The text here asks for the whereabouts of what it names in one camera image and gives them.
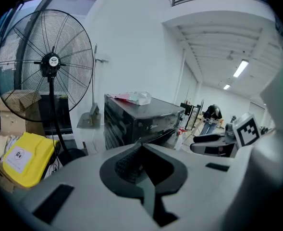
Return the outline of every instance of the ceiling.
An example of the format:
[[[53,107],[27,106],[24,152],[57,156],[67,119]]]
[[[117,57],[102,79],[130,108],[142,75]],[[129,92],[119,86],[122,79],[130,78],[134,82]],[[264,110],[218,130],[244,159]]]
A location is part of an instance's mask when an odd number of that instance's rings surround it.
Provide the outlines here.
[[[263,104],[259,97],[283,62],[275,24],[265,18],[239,12],[203,12],[191,23],[180,25],[179,41],[188,43],[202,72],[204,84]],[[235,78],[242,59],[249,65]]]

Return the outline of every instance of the ceiling light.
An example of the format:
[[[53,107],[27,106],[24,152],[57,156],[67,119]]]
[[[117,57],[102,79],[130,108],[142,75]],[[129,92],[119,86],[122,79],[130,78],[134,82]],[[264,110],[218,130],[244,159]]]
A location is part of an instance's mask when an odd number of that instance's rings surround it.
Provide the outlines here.
[[[243,72],[243,70],[247,67],[248,65],[248,61],[246,60],[242,60],[241,64],[239,65],[237,71],[235,72],[235,74],[233,75],[234,77],[239,77],[239,75]]]

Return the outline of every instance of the jeans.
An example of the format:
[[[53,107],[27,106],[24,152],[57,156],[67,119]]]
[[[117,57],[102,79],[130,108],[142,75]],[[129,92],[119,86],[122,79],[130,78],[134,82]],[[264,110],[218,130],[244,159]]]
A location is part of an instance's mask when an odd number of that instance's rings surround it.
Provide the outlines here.
[[[216,123],[210,124],[208,122],[205,122],[204,127],[202,131],[200,132],[200,135],[210,134],[215,130],[216,127],[217,127]]]

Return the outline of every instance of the plastic packaging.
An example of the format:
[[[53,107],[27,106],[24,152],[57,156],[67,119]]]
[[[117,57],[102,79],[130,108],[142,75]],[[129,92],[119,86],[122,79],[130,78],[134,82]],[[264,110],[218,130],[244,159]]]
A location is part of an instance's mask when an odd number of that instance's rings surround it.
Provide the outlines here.
[[[137,105],[145,105],[151,102],[151,95],[145,91],[127,92],[124,94],[111,95],[111,97],[122,99]]]

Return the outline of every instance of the black pedestal fan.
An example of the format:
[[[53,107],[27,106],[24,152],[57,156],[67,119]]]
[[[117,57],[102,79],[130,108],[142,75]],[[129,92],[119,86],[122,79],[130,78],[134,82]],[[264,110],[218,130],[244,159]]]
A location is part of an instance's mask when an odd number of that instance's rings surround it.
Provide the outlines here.
[[[67,161],[84,154],[78,149],[68,150],[64,144],[57,121],[64,115],[60,103],[67,100],[71,111],[80,102],[91,82],[93,66],[91,42],[85,29],[62,11],[27,15],[1,42],[1,99],[20,118],[53,121]],[[42,95],[48,95],[49,102],[41,105],[44,108],[40,118],[20,111],[20,98],[31,106]]]

